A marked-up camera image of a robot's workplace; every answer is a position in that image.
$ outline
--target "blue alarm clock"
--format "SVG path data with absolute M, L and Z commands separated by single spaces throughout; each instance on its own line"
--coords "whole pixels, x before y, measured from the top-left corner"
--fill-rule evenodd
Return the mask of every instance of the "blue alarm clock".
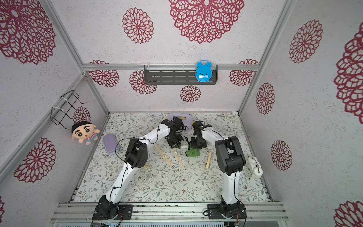
M 212 63 L 207 60 L 198 62 L 195 76 L 197 77 L 198 82 L 209 82 L 212 77 Z

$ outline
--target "purple pencil case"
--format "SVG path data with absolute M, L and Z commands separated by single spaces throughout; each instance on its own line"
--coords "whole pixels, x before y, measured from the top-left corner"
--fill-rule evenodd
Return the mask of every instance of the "purple pencil case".
M 116 151 L 118 151 L 119 147 L 117 145 L 117 141 L 114 134 L 108 134 L 103 137 L 103 142 L 106 148 L 106 151 L 109 155 L 113 155 Z

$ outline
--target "red floral pattern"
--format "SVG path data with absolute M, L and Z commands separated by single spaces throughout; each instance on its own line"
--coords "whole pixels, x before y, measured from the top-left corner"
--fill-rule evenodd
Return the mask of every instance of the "red floral pattern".
M 200 97 L 200 89 L 193 85 L 185 86 L 180 91 L 180 97 L 186 102 L 197 101 Z
M 358 33 L 345 44 L 345 52 L 337 63 L 337 98 L 345 104 L 345 111 L 359 117 L 363 124 L 363 22 Z
M 282 171 L 288 170 L 293 160 L 289 146 L 282 140 L 278 140 L 272 145 L 271 158 L 273 164 Z
M 339 204 L 335 209 L 335 227 L 362 227 L 363 204 L 360 201 Z
M 150 17 L 141 9 L 133 8 L 126 11 L 122 19 L 126 35 L 135 43 L 146 43 L 154 34 Z
M 95 60 L 90 64 L 108 64 L 105 61 Z M 91 78 L 104 87 L 113 87 L 118 84 L 120 80 L 116 70 L 91 70 L 89 71 Z
M 54 145 L 47 138 L 40 138 L 22 164 L 14 172 L 19 181 L 36 182 L 52 170 L 56 159 Z
M 256 105 L 261 114 L 268 114 L 275 102 L 275 90 L 269 83 L 264 83 L 257 92 Z
M 5 213 L 5 211 L 4 211 L 4 203 L 2 202 L 1 196 L 0 196 L 0 223 L 1 223 L 1 219 L 2 219 L 4 213 Z
M 294 35 L 290 45 L 290 58 L 295 63 L 309 59 L 318 48 L 323 33 L 318 20 L 311 20 L 304 24 Z
M 147 85 L 144 79 L 144 71 L 138 70 L 130 75 L 131 87 L 140 94 L 151 94 L 158 88 L 157 85 Z
M 246 59 L 241 61 L 239 64 L 258 64 L 258 61 L 253 59 Z M 229 80 L 232 84 L 238 86 L 244 86 L 251 82 L 252 76 L 254 75 L 253 70 L 233 70 L 229 74 Z
M 182 36 L 198 43 L 212 42 L 230 31 L 243 0 L 169 0 L 170 15 Z
M 1 0 L 0 24 L 0 48 L 5 57 L 37 65 L 53 55 L 56 34 L 37 0 Z
M 81 121 L 88 121 L 91 122 L 91 115 L 88 109 L 86 109 L 83 106 L 80 106 L 76 109 L 73 115 L 73 121 L 74 123 L 78 123 Z

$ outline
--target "white clock face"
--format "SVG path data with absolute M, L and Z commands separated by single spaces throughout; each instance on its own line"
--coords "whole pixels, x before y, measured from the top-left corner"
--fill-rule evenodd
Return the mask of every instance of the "white clock face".
M 245 172 L 247 177 L 252 177 L 252 169 L 251 169 L 251 165 L 249 163 L 247 163 L 244 166 L 244 172 Z

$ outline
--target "crayon shin-chan plush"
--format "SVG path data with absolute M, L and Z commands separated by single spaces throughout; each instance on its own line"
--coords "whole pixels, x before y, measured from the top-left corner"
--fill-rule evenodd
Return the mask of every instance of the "crayon shin-chan plush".
M 98 139 L 97 133 L 99 133 L 99 130 L 95 128 L 96 126 L 88 121 L 75 123 L 72 126 L 72 139 L 77 138 L 79 143 L 85 141 L 86 145 L 89 145 L 92 141 Z

